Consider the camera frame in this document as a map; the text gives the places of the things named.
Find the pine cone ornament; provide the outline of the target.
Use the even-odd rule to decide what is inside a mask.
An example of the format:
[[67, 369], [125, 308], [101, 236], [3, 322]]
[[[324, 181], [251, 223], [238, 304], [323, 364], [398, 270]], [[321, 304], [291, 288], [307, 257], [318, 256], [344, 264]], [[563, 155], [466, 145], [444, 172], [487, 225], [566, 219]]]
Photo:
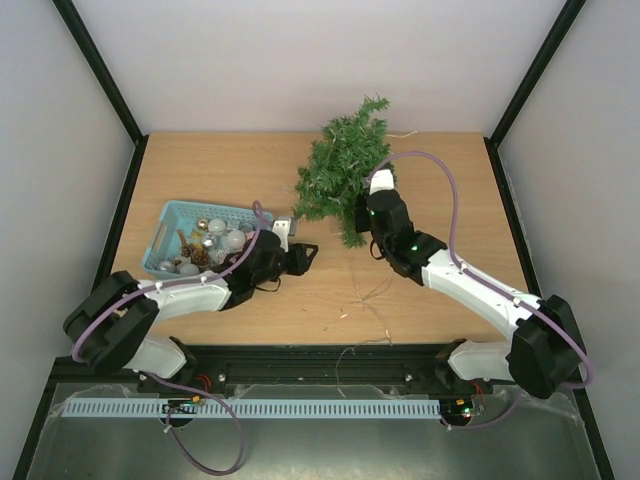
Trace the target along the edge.
[[195, 248], [190, 255], [191, 262], [198, 267], [205, 267], [210, 263], [209, 253], [202, 248]]

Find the small green christmas tree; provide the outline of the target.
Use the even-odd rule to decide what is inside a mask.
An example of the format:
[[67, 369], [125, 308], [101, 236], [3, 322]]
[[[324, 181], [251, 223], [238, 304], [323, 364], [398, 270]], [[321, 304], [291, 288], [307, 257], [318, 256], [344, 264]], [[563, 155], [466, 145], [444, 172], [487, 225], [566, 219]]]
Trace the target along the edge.
[[347, 248], [365, 245], [356, 231], [356, 203], [365, 177], [391, 154], [388, 122], [379, 116], [389, 106], [384, 97], [366, 96], [354, 113], [329, 120], [312, 142], [307, 163], [298, 168], [294, 217], [310, 222], [335, 219]]

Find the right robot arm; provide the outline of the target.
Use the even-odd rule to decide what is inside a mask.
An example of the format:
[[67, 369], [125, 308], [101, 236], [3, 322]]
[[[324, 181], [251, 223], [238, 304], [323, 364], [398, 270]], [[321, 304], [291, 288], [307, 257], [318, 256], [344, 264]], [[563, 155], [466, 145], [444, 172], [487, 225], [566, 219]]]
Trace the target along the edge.
[[436, 367], [443, 389], [455, 392], [484, 378], [513, 382], [547, 399], [568, 385], [585, 352], [565, 329], [574, 318], [566, 300], [521, 292], [454, 260], [443, 241], [415, 229], [394, 189], [360, 196], [355, 224], [357, 232], [371, 233], [379, 258], [396, 274], [449, 296], [503, 335], [501, 342], [456, 342]]

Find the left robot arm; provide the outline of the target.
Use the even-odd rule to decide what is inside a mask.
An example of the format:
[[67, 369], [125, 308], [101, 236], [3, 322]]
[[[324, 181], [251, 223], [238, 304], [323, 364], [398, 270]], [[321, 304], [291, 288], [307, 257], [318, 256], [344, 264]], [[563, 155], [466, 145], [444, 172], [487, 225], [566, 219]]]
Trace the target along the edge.
[[166, 380], [180, 376], [191, 362], [186, 348], [175, 337], [152, 335], [154, 325], [233, 309], [265, 283], [305, 274], [318, 251], [314, 244], [285, 246], [276, 233], [259, 230], [216, 271], [156, 281], [136, 280], [126, 270], [113, 273], [63, 323], [72, 359], [97, 375], [127, 369]]

